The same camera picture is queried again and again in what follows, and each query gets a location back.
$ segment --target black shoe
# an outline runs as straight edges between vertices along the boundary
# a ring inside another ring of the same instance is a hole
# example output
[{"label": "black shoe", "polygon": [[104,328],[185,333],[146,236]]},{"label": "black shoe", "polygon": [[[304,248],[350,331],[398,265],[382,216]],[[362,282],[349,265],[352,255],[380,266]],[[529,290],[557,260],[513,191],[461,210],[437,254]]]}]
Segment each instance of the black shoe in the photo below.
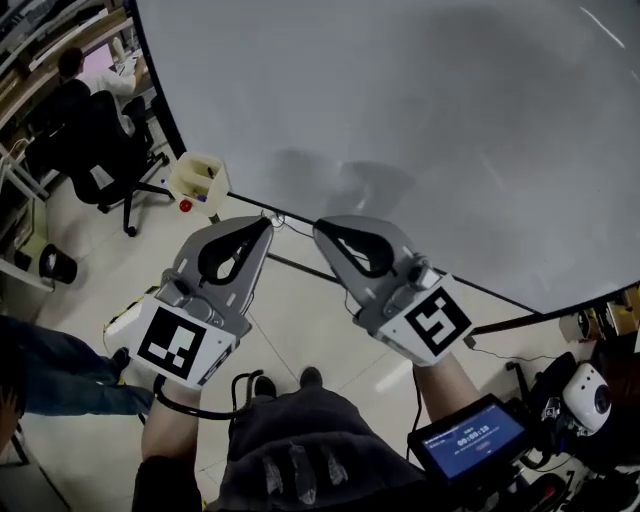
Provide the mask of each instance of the black shoe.
[{"label": "black shoe", "polygon": [[300,376],[300,387],[306,388],[309,386],[322,387],[322,374],[314,366],[307,366]]},{"label": "black shoe", "polygon": [[116,350],[115,354],[113,354],[111,360],[115,363],[118,372],[122,373],[131,362],[129,349],[126,347],[119,348],[118,350]]},{"label": "black shoe", "polygon": [[255,396],[265,395],[270,396],[271,398],[276,398],[276,385],[269,377],[265,377],[264,375],[260,375],[256,379],[256,382],[253,387],[253,394]]}]

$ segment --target office chair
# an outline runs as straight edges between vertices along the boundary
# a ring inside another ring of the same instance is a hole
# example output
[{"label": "office chair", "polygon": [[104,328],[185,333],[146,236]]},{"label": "office chair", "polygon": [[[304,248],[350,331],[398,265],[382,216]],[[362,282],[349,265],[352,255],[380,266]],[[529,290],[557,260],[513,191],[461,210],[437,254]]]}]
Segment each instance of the office chair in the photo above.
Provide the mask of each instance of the office chair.
[{"label": "office chair", "polygon": [[42,133],[52,134],[89,96],[91,91],[84,82],[75,78],[65,82],[27,115],[29,131],[36,137]]},{"label": "office chair", "polygon": [[[71,178],[78,199],[98,205],[102,213],[124,200],[123,229],[134,237],[137,230],[129,225],[134,192],[144,190],[173,198],[166,189],[140,182],[159,160],[166,165],[169,159],[164,153],[148,157],[144,143],[122,129],[116,108],[107,91],[85,98],[72,109],[61,128],[41,136],[38,153],[39,158],[46,159],[47,166]],[[101,187],[93,174],[96,167],[112,181]]]}]

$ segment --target small display screen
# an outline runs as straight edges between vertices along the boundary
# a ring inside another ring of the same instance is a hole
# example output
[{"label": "small display screen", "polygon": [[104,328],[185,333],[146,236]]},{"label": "small display screen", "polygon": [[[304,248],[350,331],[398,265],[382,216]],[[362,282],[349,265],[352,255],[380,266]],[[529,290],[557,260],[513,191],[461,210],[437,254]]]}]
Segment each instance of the small display screen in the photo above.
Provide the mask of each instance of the small display screen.
[{"label": "small display screen", "polygon": [[497,405],[489,405],[455,427],[422,441],[449,478],[471,469],[524,432]]},{"label": "small display screen", "polygon": [[105,44],[84,58],[82,69],[85,73],[97,73],[109,69],[111,66],[113,66],[113,57],[109,45]]}]

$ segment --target floor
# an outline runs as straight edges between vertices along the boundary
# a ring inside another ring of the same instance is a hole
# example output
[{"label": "floor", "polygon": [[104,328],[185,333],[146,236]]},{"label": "floor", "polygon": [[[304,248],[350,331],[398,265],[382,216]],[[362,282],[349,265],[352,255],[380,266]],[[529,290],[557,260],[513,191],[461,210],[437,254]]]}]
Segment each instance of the floor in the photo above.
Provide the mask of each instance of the floor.
[{"label": "floor", "polygon": [[[161,149],[170,153],[167,146]],[[161,169],[151,182],[158,184],[168,173],[168,167]],[[73,334],[101,354],[105,354],[103,325],[157,283],[187,236],[208,225],[206,218],[184,214],[162,197],[141,193],[134,202],[136,238],[121,230],[122,207],[103,215],[78,201],[69,181],[47,203],[51,240],[79,261],[80,272],[72,285],[57,286],[37,322]],[[230,198],[219,212],[223,219],[259,213],[259,208]],[[304,224],[287,222],[309,232]],[[286,226],[276,233],[272,252],[329,271],[313,241]],[[525,314],[469,287],[462,286],[461,293],[478,325]],[[279,391],[287,392],[296,389],[302,369],[314,365],[322,371],[327,388],[351,400],[371,427],[404,453],[416,412],[411,367],[354,326],[343,301],[344,291],[337,285],[267,260],[248,315],[254,328],[207,383],[203,408],[230,408],[229,386],[238,373],[263,368]],[[557,322],[476,341],[477,348],[501,356],[557,356],[584,348],[567,344]],[[504,360],[472,352],[464,345],[454,352],[482,392],[506,396],[515,390],[515,376],[504,371]],[[525,364],[524,369],[532,379],[548,363],[548,359],[539,359]],[[422,424],[427,422],[424,414]],[[137,418],[27,415],[22,424],[31,451],[74,510],[130,510],[140,463],[142,425]],[[218,494],[226,449],[226,423],[202,421],[196,476],[206,501]]]}]

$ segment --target hand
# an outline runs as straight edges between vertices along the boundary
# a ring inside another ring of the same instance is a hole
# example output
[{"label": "hand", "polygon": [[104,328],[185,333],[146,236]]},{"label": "hand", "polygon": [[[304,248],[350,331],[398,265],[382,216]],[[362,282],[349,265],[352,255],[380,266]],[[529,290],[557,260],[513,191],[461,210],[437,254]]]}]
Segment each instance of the hand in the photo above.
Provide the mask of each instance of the hand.
[{"label": "hand", "polygon": [[136,87],[140,85],[140,81],[142,80],[142,76],[144,75],[144,70],[146,69],[147,63],[144,61],[144,57],[140,57],[136,61],[135,68],[133,69],[133,76],[136,77]]},{"label": "hand", "polygon": [[6,399],[4,395],[4,390],[0,387],[0,452],[11,439],[18,426],[18,421],[24,414],[24,411],[17,410],[18,395],[13,389],[9,390]]}]

